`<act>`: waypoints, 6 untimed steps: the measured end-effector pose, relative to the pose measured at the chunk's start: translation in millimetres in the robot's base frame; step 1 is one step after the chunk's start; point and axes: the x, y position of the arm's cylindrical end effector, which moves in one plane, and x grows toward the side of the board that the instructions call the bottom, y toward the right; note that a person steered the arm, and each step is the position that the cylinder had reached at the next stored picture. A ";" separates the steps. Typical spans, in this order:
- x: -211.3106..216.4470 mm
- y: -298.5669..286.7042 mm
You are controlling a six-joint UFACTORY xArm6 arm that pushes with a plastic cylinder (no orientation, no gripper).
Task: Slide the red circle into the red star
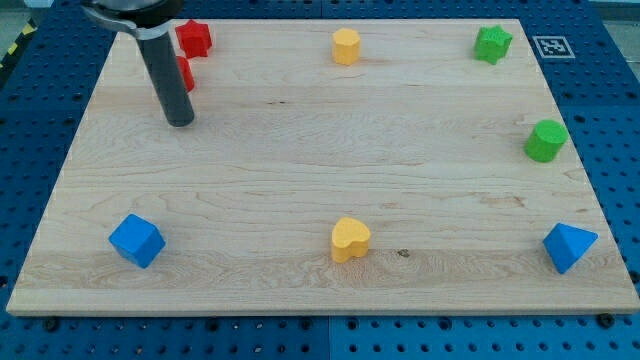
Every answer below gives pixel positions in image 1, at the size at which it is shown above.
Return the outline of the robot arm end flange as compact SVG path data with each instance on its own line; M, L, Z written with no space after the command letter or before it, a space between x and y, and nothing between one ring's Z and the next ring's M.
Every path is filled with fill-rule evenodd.
M151 40L167 33L169 22L183 9L183 0L81 0L87 17L99 26Z

